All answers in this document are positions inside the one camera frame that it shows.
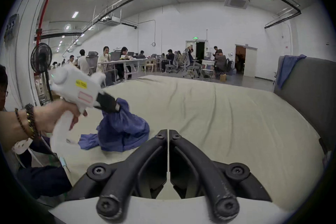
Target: floor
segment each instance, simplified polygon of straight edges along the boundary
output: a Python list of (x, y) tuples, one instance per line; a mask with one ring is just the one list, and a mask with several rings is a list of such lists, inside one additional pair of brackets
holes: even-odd
[[(147, 72), (147, 75), (162, 75), (162, 76), (171, 76), (175, 78), (183, 78), (183, 75), (181, 72), (179, 73), (161, 73), (161, 72)], [(204, 81), (211, 81), (213, 83), (224, 83), (229, 85), (235, 85), (235, 86), (241, 86), (246, 88), (252, 88), (252, 89), (258, 89), (258, 90), (264, 90), (273, 92), (274, 91), (274, 85), (272, 81), (265, 80), (265, 79), (257, 79), (252, 78), (249, 76), (244, 76), (242, 74), (236, 74), (236, 75), (227, 75), (226, 76), (226, 82), (221, 82), (216, 79), (203, 79)]]

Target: black fan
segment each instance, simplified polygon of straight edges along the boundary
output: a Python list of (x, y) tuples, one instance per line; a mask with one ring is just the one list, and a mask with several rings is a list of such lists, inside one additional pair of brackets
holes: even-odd
[(31, 68), (34, 70), (35, 74), (40, 75), (42, 73), (45, 73), (47, 89), (51, 101), (53, 100), (53, 97), (51, 95), (49, 86), (48, 67), (51, 64), (52, 57), (53, 53), (51, 52), (51, 48), (45, 43), (40, 43), (38, 48), (35, 47), (30, 56), (30, 65)]

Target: white shirt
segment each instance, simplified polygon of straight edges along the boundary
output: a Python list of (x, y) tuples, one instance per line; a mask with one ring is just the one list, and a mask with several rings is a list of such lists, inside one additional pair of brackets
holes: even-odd
[(111, 55), (110, 54), (101, 54), (98, 57), (98, 62), (97, 62), (97, 72), (103, 72), (103, 66), (101, 65), (102, 62), (109, 62), (111, 61)]
[(80, 67), (81, 71), (85, 74), (90, 73), (90, 67), (88, 62), (86, 61), (86, 56), (81, 56), (77, 60), (77, 66)]

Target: white bed sheet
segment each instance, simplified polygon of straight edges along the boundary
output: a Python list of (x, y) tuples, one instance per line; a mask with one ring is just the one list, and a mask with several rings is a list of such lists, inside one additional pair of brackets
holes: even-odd
[[(148, 75), (106, 92), (128, 101), (130, 111), (144, 118), (152, 138), (161, 129), (175, 129), (210, 159), (246, 164), (273, 202), (284, 210), (298, 208), (322, 175), (323, 151), (313, 127), (286, 101), (272, 92)], [(101, 111), (88, 109), (68, 138), (97, 133)], [(93, 163), (114, 163), (134, 150), (105, 152), (78, 145), (58, 148), (72, 184)]]

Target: red sticker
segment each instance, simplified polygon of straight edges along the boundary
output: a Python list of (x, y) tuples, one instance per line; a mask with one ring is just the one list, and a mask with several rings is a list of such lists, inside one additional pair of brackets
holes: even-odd
[(81, 99), (89, 104), (93, 102), (93, 97), (91, 95), (88, 95), (84, 92), (79, 92), (78, 93), (78, 99)]

